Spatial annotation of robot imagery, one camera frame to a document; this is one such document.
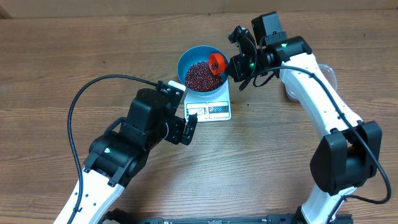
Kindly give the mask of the orange scoop with blue handle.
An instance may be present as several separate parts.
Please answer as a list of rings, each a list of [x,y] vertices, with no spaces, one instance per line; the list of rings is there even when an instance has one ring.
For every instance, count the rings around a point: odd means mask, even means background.
[[[226,69],[226,60],[221,53],[212,53],[209,55],[208,64],[212,74],[219,75]]]

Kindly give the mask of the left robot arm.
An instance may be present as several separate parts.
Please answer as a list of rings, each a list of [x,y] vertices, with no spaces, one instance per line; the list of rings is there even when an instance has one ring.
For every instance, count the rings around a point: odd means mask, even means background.
[[[115,120],[91,143],[83,179],[76,183],[56,223],[98,223],[146,165],[151,149],[162,140],[191,143],[197,116],[175,114],[185,92],[185,86],[175,81],[137,92],[127,116]]]

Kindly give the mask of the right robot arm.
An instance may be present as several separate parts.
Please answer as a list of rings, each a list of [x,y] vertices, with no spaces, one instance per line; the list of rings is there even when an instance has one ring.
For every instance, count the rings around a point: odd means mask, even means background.
[[[328,82],[310,46],[300,36],[287,37],[278,14],[270,12],[236,27],[229,35],[239,53],[225,73],[241,88],[260,76],[279,78],[299,101],[317,130],[320,143],[310,161],[314,188],[294,214],[269,215],[268,223],[351,223],[336,213],[357,188],[382,172],[378,161],[382,131],[364,122]]]

